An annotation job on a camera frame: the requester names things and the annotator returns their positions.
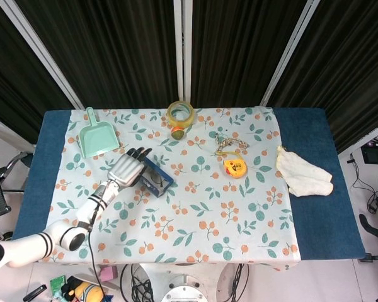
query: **key chain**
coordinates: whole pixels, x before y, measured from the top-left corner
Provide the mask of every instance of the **key chain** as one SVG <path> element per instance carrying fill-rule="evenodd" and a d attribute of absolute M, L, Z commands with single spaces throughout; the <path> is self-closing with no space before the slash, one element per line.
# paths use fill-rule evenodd
<path fill-rule="evenodd" d="M 215 151 L 215 154 L 217 155 L 231 154 L 237 157 L 237 159 L 227 159 L 224 161 L 224 167 L 226 168 L 227 174 L 232 176 L 233 178 L 243 177 L 246 173 L 245 160 L 237 152 L 232 152 L 232 151 L 223 152 L 222 149 L 225 148 L 226 146 L 231 146 L 233 143 L 238 143 L 238 145 L 244 145 L 246 148 L 248 148 L 249 145 L 242 140 L 239 140 L 237 138 L 231 138 L 231 137 L 225 138 L 220 142 L 218 135 L 215 136 L 215 143 L 218 146 L 217 150 Z"/>

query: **floral tablecloth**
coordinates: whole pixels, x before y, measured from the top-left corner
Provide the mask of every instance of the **floral tablecloth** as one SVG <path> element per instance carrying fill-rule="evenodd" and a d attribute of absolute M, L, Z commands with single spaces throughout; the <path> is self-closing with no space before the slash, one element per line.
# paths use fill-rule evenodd
<path fill-rule="evenodd" d="M 287 185 L 275 168 L 280 130 L 271 108 L 196 109 L 195 122 L 174 140 L 166 109 L 101 109 L 97 120 L 114 127 L 120 148 L 81 157 L 78 134 L 89 124 L 71 113 L 47 224 L 76 225 L 76 210 L 129 148 L 151 147 L 149 158 L 175 182 L 156 198 L 144 186 L 122 191 L 91 235 L 98 263 L 247 262 L 288 269 L 300 261 Z M 247 174 L 234 179 L 216 156 L 215 136 L 249 144 L 240 152 Z M 89 262 L 88 243 L 76 252 L 57 248 L 44 261 Z"/>

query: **mint green dustpan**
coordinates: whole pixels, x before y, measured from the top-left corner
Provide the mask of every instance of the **mint green dustpan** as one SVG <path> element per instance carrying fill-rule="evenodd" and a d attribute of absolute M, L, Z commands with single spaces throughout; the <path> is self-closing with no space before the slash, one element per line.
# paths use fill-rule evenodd
<path fill-rule="evenodd" d="M 86 111 L 90 125 L 81 129 L 79 134 L 83 157 L 92 157 L 119 148 L 112 125 L 107 121 L 97 122 L 91 107 Z"/>

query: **pink object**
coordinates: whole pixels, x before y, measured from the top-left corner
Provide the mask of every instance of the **pink object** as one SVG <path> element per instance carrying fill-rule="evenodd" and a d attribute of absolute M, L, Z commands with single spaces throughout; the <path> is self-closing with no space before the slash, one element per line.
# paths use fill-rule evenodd
<path fill-rule="evenodd" d="M 118 269 L 116 266 L 107 266 L 100 271 L 101 282 L 113 280 L 118 276 Z"/>

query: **white robotic arm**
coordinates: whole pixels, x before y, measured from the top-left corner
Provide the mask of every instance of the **white robotic arm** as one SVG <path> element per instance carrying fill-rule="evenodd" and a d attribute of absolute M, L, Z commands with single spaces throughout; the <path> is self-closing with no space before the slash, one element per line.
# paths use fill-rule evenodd
<path fill-rule="evenodd" d="M 95 218 L 106 209 L 119 192 L 133 186 L 145 169 L 142 161 L 151 149 L 130 149 L 108 172 L 108 181 L 102 182 L 87 202 L 76 213 L 77 226 L 58 220 L 43 232 L 21 239 L 0 241 L 0 268 L 7 265 L 21 267 L 49 256 L 55 245 L 66 250 L 77 250 L 86 234 L 92 230 Z"/>

